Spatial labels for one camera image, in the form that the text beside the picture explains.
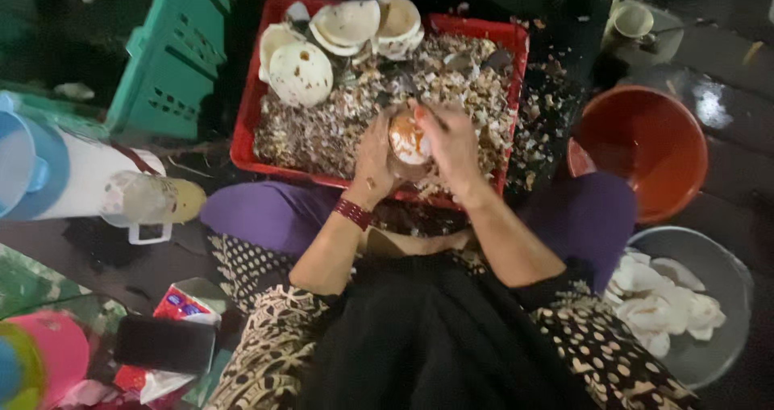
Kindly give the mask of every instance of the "black phone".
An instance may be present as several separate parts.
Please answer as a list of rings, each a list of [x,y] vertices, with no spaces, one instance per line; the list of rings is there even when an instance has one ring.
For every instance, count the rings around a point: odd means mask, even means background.
[[[121,319],[113,358],[120,364],[181,374],[207,374],[215,327],[190,321],[129,315]]]

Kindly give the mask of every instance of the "orange bucket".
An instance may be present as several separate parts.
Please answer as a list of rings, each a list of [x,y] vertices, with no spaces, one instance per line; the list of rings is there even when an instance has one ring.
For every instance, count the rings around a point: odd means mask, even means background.
[[[656,223],[699,192],[707,174],[707,143],[699,122],[675,98],[623,85],[586,105],[568,143],[567,164],[573,177],[596,165],[627,178],[637,197],[637,221]]]

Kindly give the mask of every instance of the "purple cloth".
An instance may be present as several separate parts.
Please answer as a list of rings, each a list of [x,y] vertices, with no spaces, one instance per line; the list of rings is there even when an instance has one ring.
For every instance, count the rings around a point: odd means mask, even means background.
[[[224,187],[208,198],[199,219],[217,233],[301,257],[331,214],[341,190],[306,189],[278,181]]]
[[[215,232],[301,257],[340,194],[276,181],[235,185],[209,197],[200,219]],[[597,172],[552,185],[520,214],[560,259],[591,264],[595,291],[601,291],[632,235],[636,203],[622,178]]]
[[[536,194],[520,216],[562,261],[589,263],[594,290],[601,293],[634,231],[637,203],[624,179],[596,172]]]

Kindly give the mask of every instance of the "woman's left hand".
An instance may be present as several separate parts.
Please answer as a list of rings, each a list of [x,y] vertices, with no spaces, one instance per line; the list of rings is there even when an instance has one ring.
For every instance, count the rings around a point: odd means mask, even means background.
[[[387,165],[389,120],[400,108],[406,107],[398,105],[383,109],[360,139],[354,179],[343,197],[367,211],[372,211],[382,198],[402,183]]]

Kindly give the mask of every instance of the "woman's right hand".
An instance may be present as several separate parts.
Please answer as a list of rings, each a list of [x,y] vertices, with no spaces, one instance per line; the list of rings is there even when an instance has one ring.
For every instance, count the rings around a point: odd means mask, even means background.
[[[440,174],[462,206],[468,207],[479,187],[489,187],[479,168],[479,138],[470,117],[462,110],[438,106],[431,111],[413,98],[409,107],[414,110],[416,124],[431,140]]]

